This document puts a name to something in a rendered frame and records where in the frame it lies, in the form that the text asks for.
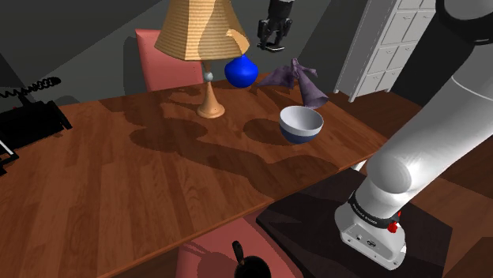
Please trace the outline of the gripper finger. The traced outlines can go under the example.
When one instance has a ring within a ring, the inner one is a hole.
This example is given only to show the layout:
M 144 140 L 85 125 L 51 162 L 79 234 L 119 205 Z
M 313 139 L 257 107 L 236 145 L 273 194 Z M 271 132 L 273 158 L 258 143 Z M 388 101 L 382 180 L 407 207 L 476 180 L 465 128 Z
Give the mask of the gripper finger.
M 274 41 L 273 49 L 275 51 L 282 51 L 283 46 L 280 45 L 281 40 L 288 34 L 292 25 L 292 20 L 290 18 L 282 19 L 277 22 L 276 25 L 276 39 Z
M 271 28 L 273 27 L 273 22 L 270 19 L 260 20 L 258 22 L 258 33 L 257 36 L 260 39 L 258 47 L 262 50 L 272 50 L 273 44 L 268 41 L 269 37 L 272 35 Z

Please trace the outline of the blue round vase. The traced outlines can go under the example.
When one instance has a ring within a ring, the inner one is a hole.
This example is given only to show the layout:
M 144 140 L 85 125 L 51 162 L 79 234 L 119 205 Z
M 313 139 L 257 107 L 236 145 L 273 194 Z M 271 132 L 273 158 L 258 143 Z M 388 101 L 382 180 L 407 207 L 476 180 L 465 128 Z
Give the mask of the blue round vase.
M 224 67 L 228 82 L 236 88 L 251 86 L 258 77 L 258 67 L 245 55 L 234 58 Z

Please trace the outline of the purple cloth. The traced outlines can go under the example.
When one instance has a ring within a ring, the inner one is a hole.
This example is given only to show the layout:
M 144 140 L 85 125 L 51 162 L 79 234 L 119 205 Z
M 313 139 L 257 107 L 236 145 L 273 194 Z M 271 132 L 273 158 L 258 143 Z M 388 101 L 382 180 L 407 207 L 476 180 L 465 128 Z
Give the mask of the purple cloth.
M 329 97 L 312 82 L 306 72 L 318 76 L 316 69 L 302 66 L 297 58 L 293 58 L 290 66 L 276 68 L 262 79 L 258 86 L 274 85 L 293 89 L 295 81 L 298 81 L 303 106 L 318 109 L 329 101 Z

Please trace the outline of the tan shade table lamp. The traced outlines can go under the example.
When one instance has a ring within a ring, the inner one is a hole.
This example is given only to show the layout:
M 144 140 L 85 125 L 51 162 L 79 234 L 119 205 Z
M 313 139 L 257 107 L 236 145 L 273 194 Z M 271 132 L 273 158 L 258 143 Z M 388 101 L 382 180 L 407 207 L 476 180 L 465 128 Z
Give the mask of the tan shade table lamp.
M 247 52 L 249 39 L 231 0 L 169 0 L 155 48 L 173 58 L 203 65 L 205 97 L 197 108 L 202 118 L 218 118 L 225 109 L 216 99 L 211 62 Z

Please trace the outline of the white and blue bowl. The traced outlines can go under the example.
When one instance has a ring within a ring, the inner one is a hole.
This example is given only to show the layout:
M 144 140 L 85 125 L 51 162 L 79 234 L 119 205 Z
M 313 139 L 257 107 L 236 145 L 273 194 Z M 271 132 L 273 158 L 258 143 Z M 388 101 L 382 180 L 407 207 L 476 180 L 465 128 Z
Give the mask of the white and blue bowl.
M 313 140 L 321 131 L 323 124 L 323 117 L 309 107 L 289 106 L 280 112 L 281 134 L 293 144 L 304 144 Z

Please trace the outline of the white chest of drawers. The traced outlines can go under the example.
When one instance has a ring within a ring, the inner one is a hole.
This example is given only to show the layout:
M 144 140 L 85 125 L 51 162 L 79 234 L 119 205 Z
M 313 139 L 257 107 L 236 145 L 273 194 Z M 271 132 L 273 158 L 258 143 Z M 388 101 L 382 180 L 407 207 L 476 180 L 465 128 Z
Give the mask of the white chest of drawers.
M 436 0 L 367 0 L 335 84 L 350 102 L 389 92 L 435 15 Z

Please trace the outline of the red chair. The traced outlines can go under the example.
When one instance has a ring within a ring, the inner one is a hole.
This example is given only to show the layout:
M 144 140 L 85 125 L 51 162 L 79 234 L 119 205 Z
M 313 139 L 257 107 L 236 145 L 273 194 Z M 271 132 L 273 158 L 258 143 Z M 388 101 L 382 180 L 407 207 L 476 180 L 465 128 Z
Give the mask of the red chair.
M 232 243 L 246 256 L 262 258 L 272 278 L 303 278 L 298 267 L 250 219 L 237 219 L 179 247 L 175 278 L 233 278 L 238 262 Z
M 135 34 L 148 92 L 197 85 L 204 81 L 200 62 L 182 61 L 155 48 L 159 30 L 138 28 Z

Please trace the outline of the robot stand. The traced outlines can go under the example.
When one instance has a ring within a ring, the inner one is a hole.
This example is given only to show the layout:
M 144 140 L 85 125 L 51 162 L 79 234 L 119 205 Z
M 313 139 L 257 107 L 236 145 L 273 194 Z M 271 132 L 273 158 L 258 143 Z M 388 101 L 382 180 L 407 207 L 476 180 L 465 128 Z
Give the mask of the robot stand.
M 453 229 L 411 203 L 402 209 L 407 254 L 397 269 L 384 269 L 341 241 L 334 212 L 364 178 L 344 170 L 271 204 L 256 221 L 304 278 L 442 278 Z

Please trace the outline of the wooden table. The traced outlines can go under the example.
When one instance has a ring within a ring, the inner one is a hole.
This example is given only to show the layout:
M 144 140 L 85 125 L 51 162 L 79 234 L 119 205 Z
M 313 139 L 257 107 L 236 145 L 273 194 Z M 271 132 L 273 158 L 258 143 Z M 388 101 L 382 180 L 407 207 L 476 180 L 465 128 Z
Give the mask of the wooden table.
M 65 106 L 71 130 L 0 177 L 0 278 L 111 278 L 372 156 L 384 137 L 327 103 L 303 145 L 279 131 L 298 89 L 192 85 Z

